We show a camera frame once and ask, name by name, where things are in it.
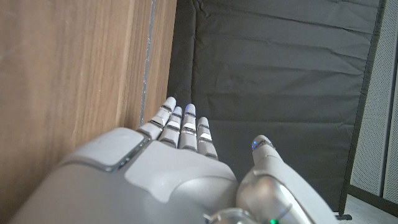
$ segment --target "robotic hand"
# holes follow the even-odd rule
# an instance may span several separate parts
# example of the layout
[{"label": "robotic hand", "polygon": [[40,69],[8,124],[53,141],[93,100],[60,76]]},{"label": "robotic hand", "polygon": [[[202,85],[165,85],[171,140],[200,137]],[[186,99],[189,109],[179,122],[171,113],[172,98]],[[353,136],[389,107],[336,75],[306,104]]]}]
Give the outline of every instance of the robotic hand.
[{"label": "robotic hand", "polygon": [[116,128],[70,154],[11,223],[336,222],[265,136],[239,185],[207,119],[196,125],[194,105],[175,105],[170,97],[138,131]]}]

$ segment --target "wooden panel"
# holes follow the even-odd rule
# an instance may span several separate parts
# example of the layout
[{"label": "wooden panel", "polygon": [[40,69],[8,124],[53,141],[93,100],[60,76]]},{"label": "wooden panel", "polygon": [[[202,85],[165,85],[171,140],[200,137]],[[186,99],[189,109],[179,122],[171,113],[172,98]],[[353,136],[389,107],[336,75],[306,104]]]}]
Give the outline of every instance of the wooden panel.
[{"label": "wooden panel", "polygon": [[0,223],[64,155],[139,116],[149,16],[150,0],[0,2]]},{"label": "wooden panel", "polygon": [[144,122],[166,99],[177,0],[156,0],[147,76]]}]

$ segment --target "perforated panel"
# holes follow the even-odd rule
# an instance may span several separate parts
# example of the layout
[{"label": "perforated panel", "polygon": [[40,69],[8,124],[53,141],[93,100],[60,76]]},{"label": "perforated panel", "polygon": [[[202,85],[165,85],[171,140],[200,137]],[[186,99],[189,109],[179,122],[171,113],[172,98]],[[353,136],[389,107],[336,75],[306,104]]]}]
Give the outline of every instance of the perforated panel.
[{"label": "perforated panel", "polygon": [[381,193],[397,42],[397,13],[398,1],[387,0],[351,176],[352,185],[375,195]]},{"label": "perforated panel", "polygon": [[383,197],[398,203],[398,83],[394,95]]}]

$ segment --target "wood grain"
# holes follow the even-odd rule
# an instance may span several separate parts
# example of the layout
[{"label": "wood grain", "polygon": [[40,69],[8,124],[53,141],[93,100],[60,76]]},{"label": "wood grain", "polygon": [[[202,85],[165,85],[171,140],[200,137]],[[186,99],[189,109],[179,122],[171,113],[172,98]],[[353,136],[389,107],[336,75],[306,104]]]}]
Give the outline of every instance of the wood grain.
[{"label": "wood grain", "polygon": [[172,52],[175,8],[177,0],[156,0],[152,43],[147,75],[144,122],[153,117],[166,99]]},{"label": "wood grain", "polygon": [[[173,7],[157,2],[173,9],[162,12],[175,14],[175,0]],[[151,0],[0,2],[0,223],[78,145],[116,126],[138,127],[150,5]],[[169,45],[168,54],[151,59],[154,64],[170,61],[172,33],[154,36]],[[151,86],[164,98],[167,78],[160,80]]]}]

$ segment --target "fingertip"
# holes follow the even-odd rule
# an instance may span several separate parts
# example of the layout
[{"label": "fingertip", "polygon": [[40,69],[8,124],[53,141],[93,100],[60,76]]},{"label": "fingertip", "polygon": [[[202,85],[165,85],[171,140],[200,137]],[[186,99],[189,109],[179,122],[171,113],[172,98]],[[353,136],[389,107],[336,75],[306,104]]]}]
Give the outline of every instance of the fingertip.
[{"label": "fingertip", "polygon": [[166,107],[167,109],[169,109],[170,111],[173,111],[176,105],[176,100],[174,97],[170,96],[166,99],[166,101],[164,102],[163,106]]},{"label": "fingertip", "polygon": [[199,121],[198,121],[198,128],[199,128],[200,126],[204,126],[204,127],[206,127],[206,128],[209,128],[209,121],[207,120],[207,118],[201,117],[201,118],[199,119]]},{"label": "fingertip", "polygon": [[265,137],[263,135],[259,135],[259,136],[255,137],[252,142],[252,145],[251,145],[252,150],[257,149],[257,147],[259,147],[262,142],[266,142],[273,147],[271,141],[267,137]]},{"label": "fingertip", "polygon": [[195,108],[195,105],[193,105],[193,104],[188,104],[186,107],[185,107],[185,112],[184,112],[184,114],[189,114],[189,115],[192,115],[192,116],[195,116],[196,115],[196,108]]},{"label": "fingertip", "polygon": [[174,108],[173,114],[175,114],[175,115],[181,117],[181,116],[182,116],[182,109],[181,109],[181,107],[176,106],[176,107]]}]

